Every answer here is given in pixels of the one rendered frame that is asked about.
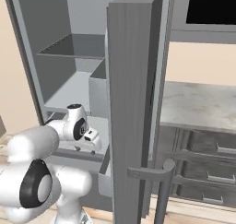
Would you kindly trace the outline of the grey microwave oven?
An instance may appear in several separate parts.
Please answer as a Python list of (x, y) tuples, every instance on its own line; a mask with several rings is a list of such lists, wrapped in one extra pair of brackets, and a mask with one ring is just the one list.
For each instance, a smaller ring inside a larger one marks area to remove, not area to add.
[(174, 0), (171, 41), (236, 44), (236, 0)]

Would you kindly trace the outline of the grey fridge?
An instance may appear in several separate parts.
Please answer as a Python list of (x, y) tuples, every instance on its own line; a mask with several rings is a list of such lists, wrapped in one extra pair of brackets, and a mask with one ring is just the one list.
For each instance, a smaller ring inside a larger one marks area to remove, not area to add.
[[(18, 44), (29, 86), (42, 121), (47, 121), (53, 109), (46, 101), (60, 91), (61, 87), (77, 71), (82, 73), (75, 88), (64, 95), (56, 106), (58, 112), (78, 101), (86, 113), (89, 107), (89, 77), (105, 60), (107, 109), (110, 119), (110, 83), (107, 81), (109, 69), (108, 19), (107, 9), (114, 0), (6, 0), (12, 23), (17, 34)], [(156, 134), (159, 131), (159, 118), (163, 99), (167, 55), (171, 28), (173, 0), (163, 0), (159, 31), (159, 48), (153, 109), (151, 117), (148, 159), (155, 150)], [(102, 59), (82, 59), (72, 57), (38, 55), (38, 52), (68, 34), (100, 34), (105, 36), (105, 56)]]

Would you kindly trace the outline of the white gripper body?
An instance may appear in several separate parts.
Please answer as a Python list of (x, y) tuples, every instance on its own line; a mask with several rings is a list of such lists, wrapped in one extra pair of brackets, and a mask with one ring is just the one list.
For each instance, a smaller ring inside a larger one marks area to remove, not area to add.
[(98, 132), (85, 133), (77, 142), (76, 148), (98, 152), (102, 148), (102, 143)]

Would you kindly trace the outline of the grey fridge shelf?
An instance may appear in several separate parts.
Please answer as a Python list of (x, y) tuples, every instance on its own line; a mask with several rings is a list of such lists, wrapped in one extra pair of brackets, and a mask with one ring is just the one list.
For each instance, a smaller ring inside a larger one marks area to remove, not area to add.
[(38, 52), (38, 55), (102, 59), (105, 36), (100, 34), (68, 34)]

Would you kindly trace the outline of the grey fridge door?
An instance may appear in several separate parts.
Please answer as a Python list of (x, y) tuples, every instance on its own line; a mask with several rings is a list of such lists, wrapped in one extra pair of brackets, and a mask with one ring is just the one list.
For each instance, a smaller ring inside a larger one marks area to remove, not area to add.
[(140, 224), (163, 0), (114, 0), (107, 9), (113, 224)]

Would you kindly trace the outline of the grey fridge door bin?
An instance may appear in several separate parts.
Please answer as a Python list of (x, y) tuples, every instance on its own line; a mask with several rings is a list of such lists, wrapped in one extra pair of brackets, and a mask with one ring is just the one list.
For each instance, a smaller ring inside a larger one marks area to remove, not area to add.
[(99, 171), (99, 193), (101, 195), (112, 196), (111, 159), (110, 148), (107, 147)]
[(89, 107), (92, 116), (107, 118), (106, 67), (102, 60), (88, 80)]

